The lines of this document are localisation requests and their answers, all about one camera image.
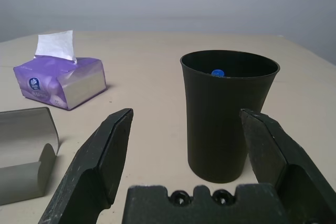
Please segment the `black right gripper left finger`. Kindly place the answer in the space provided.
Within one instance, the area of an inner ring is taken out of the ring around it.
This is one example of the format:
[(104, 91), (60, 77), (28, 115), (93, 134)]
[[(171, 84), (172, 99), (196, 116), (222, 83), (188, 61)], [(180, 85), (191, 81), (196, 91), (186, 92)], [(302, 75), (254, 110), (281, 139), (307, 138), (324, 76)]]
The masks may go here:
[(127, 155), (131, 108), (110, 114), (76, 152), (39, 223), (96, 223), (113, 205)]

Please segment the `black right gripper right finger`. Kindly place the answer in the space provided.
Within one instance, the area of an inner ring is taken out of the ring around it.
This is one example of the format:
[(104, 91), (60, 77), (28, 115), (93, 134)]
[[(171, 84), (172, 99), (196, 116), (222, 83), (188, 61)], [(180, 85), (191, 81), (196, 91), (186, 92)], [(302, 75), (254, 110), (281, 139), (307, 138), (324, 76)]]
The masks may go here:
[(306, 151), (268, 115), (242, 109), (253, 172), (272, 184), (291, 223), (335, 223), (335, 191)]

